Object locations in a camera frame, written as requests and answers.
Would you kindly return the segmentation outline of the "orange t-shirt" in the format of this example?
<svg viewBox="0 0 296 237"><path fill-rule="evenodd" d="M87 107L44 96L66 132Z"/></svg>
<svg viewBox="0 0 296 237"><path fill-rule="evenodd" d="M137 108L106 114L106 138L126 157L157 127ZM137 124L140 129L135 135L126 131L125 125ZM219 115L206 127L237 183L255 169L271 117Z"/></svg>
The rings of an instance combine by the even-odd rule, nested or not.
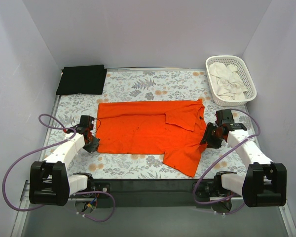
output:
<svg viewBox="0 0 296 237"><path fill-rule="evenodd" d="M206 145L205 106L199 100L100 103L98 152L163 155L163 163L194 177Z"/></svg>

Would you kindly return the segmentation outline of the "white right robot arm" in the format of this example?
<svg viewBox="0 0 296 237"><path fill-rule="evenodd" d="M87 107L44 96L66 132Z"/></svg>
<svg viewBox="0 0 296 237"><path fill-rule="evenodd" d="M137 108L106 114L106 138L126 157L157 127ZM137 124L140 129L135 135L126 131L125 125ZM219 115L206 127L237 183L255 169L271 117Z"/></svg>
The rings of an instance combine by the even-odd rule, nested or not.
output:
<svg viewBox="0 0 296 237"><path fill-rule="evenodd" d="M215 123L208 123L202 145L218 149L222 142L231 146L226 154L236 152L246 174L220 171L214 176L213 189L219 196L240 195L248 207L284 206L287 200L287 169L267 157L253 141L259 132L250 135L246 126L236 123L231 109L216 111Z"/></svg>

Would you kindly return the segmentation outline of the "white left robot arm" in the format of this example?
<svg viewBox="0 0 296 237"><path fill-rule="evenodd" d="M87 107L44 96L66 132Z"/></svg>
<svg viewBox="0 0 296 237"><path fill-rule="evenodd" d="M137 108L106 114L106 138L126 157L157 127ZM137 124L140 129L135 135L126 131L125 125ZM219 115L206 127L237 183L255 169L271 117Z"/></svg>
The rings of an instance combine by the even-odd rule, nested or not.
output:
<svg viewBox="0 0 296 237"><path fill-rule="evenodd" d="M64 206L69 197L80 193L91 197L95 192L90 173L67 174L67 168L81 149L92 154L97 151L100 139L92 131L97 119L82 115L77 125L57 127L65 133L64 141L43 161L35 161L30 170L29 200L32 204Z"/></svg>

